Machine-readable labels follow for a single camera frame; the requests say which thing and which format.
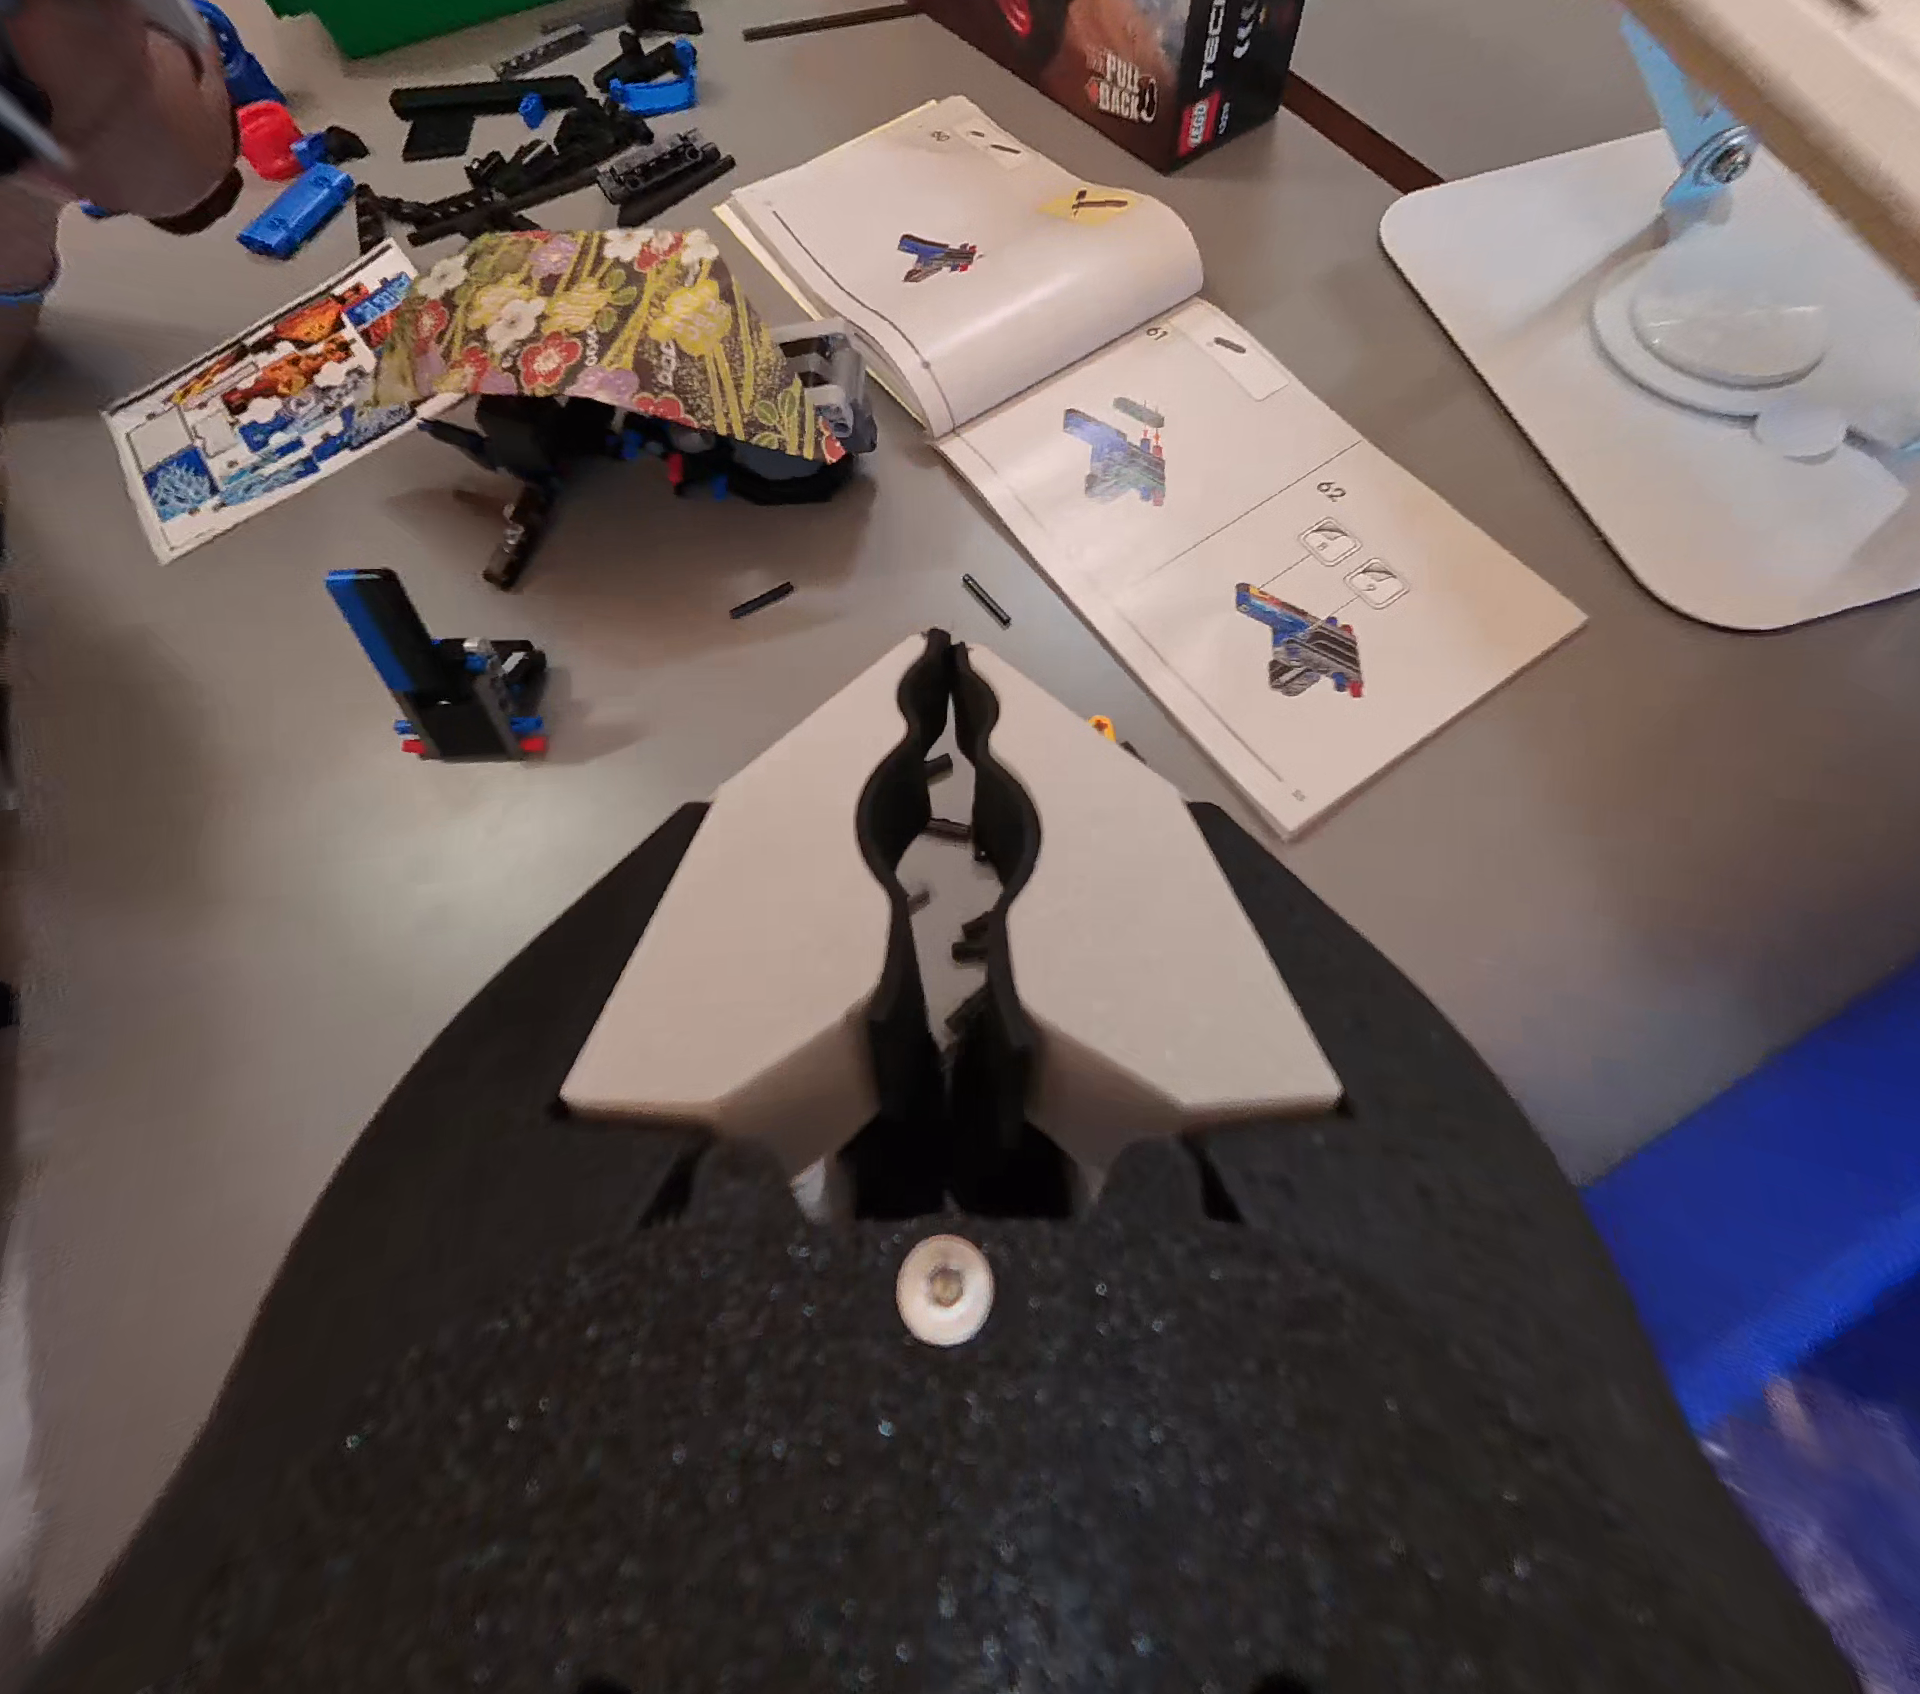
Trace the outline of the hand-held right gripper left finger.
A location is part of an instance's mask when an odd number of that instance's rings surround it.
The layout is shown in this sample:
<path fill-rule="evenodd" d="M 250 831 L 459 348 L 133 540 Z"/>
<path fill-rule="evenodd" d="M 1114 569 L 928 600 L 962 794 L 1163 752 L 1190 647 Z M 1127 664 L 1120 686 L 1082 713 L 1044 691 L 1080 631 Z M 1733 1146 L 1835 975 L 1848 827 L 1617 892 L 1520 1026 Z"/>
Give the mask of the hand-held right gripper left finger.
<path fill-rule="evenodd" d="M 930 820 L 952 636 L 859 673 L 706 805 L 562 1083 L 569 1119 L 841 1157 L 859 1217 L 949 1204 L 949 1083 L 899 864 Z"/>

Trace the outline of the pile of small lego pins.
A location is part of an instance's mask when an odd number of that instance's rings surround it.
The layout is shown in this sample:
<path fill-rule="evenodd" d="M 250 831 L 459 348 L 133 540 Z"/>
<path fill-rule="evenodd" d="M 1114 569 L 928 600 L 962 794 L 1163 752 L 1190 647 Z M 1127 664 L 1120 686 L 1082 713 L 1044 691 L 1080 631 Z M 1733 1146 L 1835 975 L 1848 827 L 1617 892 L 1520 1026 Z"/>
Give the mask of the pile of small lego pins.
<path fill-rule="evenodd" d="M 1000 877 L 974 831 L 974 770 L 955 734 L 925 763 L 928 823 L 908 843 L 899 885 L 925 976 L 986 959 Z"/>

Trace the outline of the pile of black lego parts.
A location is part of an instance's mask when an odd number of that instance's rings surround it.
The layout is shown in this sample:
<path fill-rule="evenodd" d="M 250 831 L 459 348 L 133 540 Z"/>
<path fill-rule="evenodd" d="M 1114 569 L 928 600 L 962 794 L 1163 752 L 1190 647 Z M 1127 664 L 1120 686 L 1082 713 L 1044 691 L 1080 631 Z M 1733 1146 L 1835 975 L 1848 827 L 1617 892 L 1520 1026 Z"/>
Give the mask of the pile of black lego parts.
<path fill-rule="evenodd" d="M 393 87 L 384 134 L 287 107 L 304 129 L 304 167 L 339 164 L 355 181 L 336 219 L 355 219 L 362 250 L 390 231 L 415 250 L 522 231 L 540 208 L 587 191 L 635 227 L 705 192 L 733 156 L 696 127 L 675 127 L 693 107 L 649 120 L 612 107 L 609 70 L 675 36 L 696 47 L 705 27 L 693 0 L 602 0 L 551 18 L 480 79 Z"/>

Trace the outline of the person's left forearm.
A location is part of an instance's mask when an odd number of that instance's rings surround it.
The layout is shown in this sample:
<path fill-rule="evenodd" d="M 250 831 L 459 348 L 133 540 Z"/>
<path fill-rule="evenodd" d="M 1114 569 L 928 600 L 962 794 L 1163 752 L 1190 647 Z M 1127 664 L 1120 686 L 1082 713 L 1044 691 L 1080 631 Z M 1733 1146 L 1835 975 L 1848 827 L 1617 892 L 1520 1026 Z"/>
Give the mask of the person's left forearm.
<path fill-rule="evenodd" d="M 36 174 L 4 181 L 4 400 L 23 369 L 44 305 L 59 280 L 66 199 Z"/>

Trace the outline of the blue rounded lego piece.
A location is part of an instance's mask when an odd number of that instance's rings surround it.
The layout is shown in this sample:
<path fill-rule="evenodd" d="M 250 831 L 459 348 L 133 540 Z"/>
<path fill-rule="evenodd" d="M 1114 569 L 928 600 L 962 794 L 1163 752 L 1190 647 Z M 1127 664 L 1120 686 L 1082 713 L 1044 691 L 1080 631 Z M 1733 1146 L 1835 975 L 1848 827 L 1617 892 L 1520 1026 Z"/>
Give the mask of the blue rounded lego piece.
<path fill-rule="evenodd" d="M 287 106 L 287 94 L 260 65 L 258 54 L 245 44 L 238 26 L 227 18 L 227 11 L 211 0 L 189 0 L 197 14 L 205 21 L 221 65 L 224 91 L 234 110 L 252 103 Z"/>

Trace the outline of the blue black lego subassembly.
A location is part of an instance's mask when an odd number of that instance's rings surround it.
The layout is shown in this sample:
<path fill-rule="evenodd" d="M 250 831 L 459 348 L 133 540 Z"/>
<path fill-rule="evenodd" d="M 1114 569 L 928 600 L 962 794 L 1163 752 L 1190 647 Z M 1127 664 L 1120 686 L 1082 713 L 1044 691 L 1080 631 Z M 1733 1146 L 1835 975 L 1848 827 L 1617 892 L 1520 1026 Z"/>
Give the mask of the blue black lego subassembly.
<path fill-rule="evenodd" d="M 403 752 L 443 763 L 547 752 L 547 653 L 518 636 L 435 636 L 393 569 L 330 569 L 326 591 L 397 704 Z"/>

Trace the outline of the lego instruction booklet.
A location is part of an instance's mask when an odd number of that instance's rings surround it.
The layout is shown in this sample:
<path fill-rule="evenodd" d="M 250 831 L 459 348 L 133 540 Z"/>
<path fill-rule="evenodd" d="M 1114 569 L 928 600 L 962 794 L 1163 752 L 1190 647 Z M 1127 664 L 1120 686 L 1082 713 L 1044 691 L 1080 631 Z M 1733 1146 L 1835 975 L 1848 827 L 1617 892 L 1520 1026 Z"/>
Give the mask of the lego instruction booklet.
<path fill-rule="evenodd" d="M 1265 824 L 1295 837 L 1582 613 L 1203 296 L 1163 199 L 970 97 L 720 219 L 880 381 Z"/>

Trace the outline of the blue lego panel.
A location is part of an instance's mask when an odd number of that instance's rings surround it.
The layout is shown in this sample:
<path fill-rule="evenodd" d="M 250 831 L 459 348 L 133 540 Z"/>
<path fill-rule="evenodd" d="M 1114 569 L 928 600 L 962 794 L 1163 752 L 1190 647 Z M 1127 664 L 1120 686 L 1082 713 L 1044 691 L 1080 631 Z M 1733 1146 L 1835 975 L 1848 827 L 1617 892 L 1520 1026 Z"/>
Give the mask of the blue lego panel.
<path fill-rule="evenodd" d="M 250 254 L 283 263 L 344 212 L 353 189 L 348 170 L 312 164 L 238 231 L 238 245 Z"/>

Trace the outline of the black lego vehicle chassis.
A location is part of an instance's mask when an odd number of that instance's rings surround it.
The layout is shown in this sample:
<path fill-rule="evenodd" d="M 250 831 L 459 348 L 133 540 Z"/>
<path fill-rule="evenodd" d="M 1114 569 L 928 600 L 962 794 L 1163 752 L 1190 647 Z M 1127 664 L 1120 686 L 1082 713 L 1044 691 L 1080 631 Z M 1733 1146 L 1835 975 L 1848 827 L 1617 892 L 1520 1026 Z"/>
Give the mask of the black lego vehicle chassis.
<path fill-rule="evenodd" d="M 661 459 L 679 495 L 706 484 L 716 497 L 734 495 L 752 504 L 830 500 L 853 477 L 853 461 L 876 448 L 866 359 L 843 319 L 778 326 L 774 348 L 797 369 L 799 410 L 822 445 L 818 459 L 671 419 L 663 396 L 620 410 L 590 396 L 496 393 L 478 403 L 475 424 L 420 418 L 420 433 L 515 482 L 486 579 L 504 592 L 515 591 L 542 551 L 568 477 L 590 459 Z"/>

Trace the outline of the blue curved lego piece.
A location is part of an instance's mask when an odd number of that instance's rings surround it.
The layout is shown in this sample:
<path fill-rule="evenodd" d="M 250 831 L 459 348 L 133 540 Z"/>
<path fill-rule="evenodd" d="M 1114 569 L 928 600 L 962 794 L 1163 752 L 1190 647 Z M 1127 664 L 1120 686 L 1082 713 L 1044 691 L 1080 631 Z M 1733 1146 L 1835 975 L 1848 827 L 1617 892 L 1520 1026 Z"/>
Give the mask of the blue curved lego piece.
<path fill-rule="evenodd" d="M 696 107 L 699 54 L 690 39 L 675 36 L 642 54 L 621 54 L 609 70 L 612 107 L 635 119 L 663 119 Z"/>

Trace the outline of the long black lego axle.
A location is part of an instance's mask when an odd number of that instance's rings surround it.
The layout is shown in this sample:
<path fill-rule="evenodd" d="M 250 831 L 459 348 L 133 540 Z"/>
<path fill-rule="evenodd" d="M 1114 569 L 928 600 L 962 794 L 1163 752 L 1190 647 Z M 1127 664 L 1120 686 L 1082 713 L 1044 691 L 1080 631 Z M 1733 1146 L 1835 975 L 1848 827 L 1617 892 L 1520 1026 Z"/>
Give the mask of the long black lego axle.
<path fill-rule="evenodd" d="M 832 31 L 849 31 L 859 26 L 882 26 L 882 23 L 899 23 L 921 11 L 911 2 L 889 2 L 889 5 L 863 5 L 853 11 L 839 11 L 839 13 L 813 13 L 804 18 L 787 18 L 776 23 L 755 23 L 742 27 L 745 44 L 770 44 L 783 39 L 799 39 L 799 36 L 821 36 Z"/>

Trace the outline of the person's left hand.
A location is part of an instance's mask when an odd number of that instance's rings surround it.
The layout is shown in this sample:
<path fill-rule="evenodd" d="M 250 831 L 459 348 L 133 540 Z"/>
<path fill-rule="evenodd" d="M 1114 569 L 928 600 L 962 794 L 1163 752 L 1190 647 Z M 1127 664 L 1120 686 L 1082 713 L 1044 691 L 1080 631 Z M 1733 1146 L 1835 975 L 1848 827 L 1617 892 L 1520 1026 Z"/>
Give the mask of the person's left hand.
<path fill-rule="evenodd" d="M 227 219 L 243 192 L 238 110 L 205 23 L 194 47 L 161 27 L 142 42 L 133 87 L 85 127 L 72 167 L 42 181 L 59 200 L 183 239 Z"/>

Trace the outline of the colourful sticker sheet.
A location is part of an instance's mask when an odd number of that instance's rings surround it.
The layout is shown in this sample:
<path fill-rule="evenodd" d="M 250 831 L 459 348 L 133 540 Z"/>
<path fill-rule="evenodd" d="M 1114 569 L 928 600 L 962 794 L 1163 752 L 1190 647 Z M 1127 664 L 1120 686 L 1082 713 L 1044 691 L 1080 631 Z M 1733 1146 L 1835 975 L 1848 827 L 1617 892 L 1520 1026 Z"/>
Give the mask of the colourful sticker sheet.
<path fill-rule="evenodd" d="M 135 517 L 176 562 L 420 419 L 373 404 L 380 344 L 419 271 L 384 239 L 176 374 L 103 410 Z"/>

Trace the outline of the blue plastic bin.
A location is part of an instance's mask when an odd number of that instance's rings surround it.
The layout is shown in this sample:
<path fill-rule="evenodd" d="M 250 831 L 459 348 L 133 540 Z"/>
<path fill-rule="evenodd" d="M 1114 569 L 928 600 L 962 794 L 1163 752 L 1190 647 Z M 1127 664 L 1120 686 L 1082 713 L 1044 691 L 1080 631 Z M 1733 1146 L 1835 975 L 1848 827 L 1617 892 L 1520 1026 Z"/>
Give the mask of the blue plastic bin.
<path fill-rule="evenodd" d="M 1861 1680 L 1916 1688 L 1916 963 L 1585 1204 L 1719 1480 Z"/>

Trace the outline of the white tablet stand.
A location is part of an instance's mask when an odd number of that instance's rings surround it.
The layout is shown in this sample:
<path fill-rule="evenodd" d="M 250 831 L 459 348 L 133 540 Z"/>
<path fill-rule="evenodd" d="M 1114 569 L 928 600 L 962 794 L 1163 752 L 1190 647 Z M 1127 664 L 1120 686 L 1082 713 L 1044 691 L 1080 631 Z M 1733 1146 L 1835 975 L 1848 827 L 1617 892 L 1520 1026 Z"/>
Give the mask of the white tablet stand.
<path fill-rule="evenodd" d="M 1916 289 L 1635 18 L 1662 129 L 1398 200 L 1384 253 L 1670 610 L 1917 587 Z"/>

